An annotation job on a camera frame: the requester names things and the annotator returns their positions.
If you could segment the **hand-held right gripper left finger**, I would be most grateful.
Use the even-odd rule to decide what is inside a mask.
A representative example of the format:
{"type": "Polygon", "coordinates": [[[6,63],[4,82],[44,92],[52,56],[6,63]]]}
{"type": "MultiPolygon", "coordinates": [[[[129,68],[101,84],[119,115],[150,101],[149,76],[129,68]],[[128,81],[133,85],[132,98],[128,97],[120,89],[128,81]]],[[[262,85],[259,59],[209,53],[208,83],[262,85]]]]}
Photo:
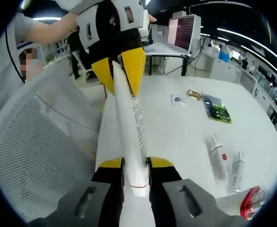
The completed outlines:
{"type": "Polygon", "coordinates": [[[104,161],[90,181],[82,181],[60,198],[57,209],[31,227],[117,227],[124,202],[124,160],[104,161]]]}

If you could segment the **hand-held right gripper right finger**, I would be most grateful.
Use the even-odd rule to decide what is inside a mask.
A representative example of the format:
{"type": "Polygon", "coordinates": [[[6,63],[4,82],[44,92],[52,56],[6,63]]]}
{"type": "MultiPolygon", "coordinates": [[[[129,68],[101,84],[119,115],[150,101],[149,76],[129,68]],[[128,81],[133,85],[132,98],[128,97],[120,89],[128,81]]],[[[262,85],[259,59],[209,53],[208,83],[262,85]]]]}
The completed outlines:
{"type": "Polygon", "coordinates": [[[228,215],[216,199],[190,179],[182,179],[166,159],[149,157],[149,200],[157,227],[246,227],[248,221],[228,215]]]}

